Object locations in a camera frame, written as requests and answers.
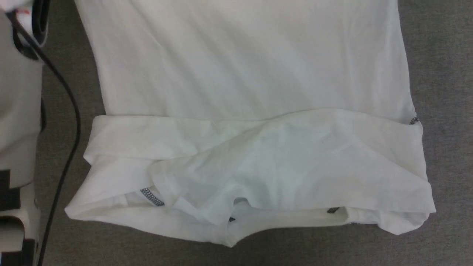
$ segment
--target black cord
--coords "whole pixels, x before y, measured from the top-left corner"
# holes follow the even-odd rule
[[[72,158],[74,157],[74,154],[76,153],[77,147],[79,145],[79,140],[80,140],[80,112],[79,112],[79,107],[77,106],[77,102],[74,98],[74,95],[72,93],[72,90],[70,89],[69,85],[67,84],[66,80],[64,77],[59,73],[59,71],[56,69],[56,67],[51,63],[51,61],[48,59],[48,57],[41,51],[41,48],[39,48],[38,44],[36,43],[35,40],[33,40],[28,32],[21,26],[21,24],[18,22],[17,17],[16,17],[16,11],[9,12],[6,14],[8,19],[10,20],[11,24],[13,27],[23,36],[23,38],[28,42],[28,44],[31,46],[31,48],[38,54],[38,56],[43,60],[44,64],[48,66],[49,69],[54,73],[54,75],[57,77],[59,82],[64,86],[64,89],[67,92],[67,95],[69,96],[70,102],[72,103],[72,107],[74,108],[74,113],[76,115],[76,139],[74,141],[74,146],[72,146],[72,150],[70,151],[69,157],[67,158],[66,165],[64,166],[64,169],[62,170],[61,178],[59,179],[59,183],[56,189],[56,195],[54,195],[54,200],[53,204],[51,206],[51,211],[49,212],[49,217],[48,217],[48,222],[46,224],[46,230],[44,231],[44,237],[43,237],[43,242],[41,244],[41,251],[39,253],[39,259],[38,259],[38,266],[43,265],[43,258],[44,258],[44,252],[46,251],[46,243],[48,241],[48,236],[49,236],[49,231],[51,230],[51,224],[53,222],[53,217],[54,217],[54,211],[56,210],[56,206],[58,204],[59,200],[59,195],[61,193],[62,185],[64,184],[64,179],[66,177],[67,171],[69,170],[70,162],[72,161]]]

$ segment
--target black panel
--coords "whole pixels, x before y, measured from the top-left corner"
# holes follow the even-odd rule
[[[21,251],[18,252],[2,252],[1,266],[22,266],[21,265]]]
[[[0,193],[10,189],[10,170],[0,170]]]
[[[20,188],[12,188],[0,192],[0,212],[15,210],[21,207]]]
[[[35,240],[23,240],[23,249],[21,250],[21,253],[22,266],[33,266],[35,258]]]

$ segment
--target cotton cloth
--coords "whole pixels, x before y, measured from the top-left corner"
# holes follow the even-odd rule
[[[233,246],[435,212],[396,0],[76,3],[107,115],[69,217]]]

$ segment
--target gray surface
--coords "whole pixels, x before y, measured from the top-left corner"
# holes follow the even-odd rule
[[[279,229],[226,248],[67,218],[63,209],[89,169],[81,154],[92,119],[104,110],[74,3],[53,1],[46,51],[75,90],[84,136],[64,185],[44,264],[473,265],[473,1],[399,0],[399,6],[437,213],[401,236],[367,225]],[[49,71],[44,72],[43,89],[49,124],[39,139],[36,188],[44,225],[75,129],[66,94]]]

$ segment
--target white t-shirt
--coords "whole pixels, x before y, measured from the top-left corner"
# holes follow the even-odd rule
[[[76,2],[107,116],[69,217],[232,246],[435,211],[396,0]]]

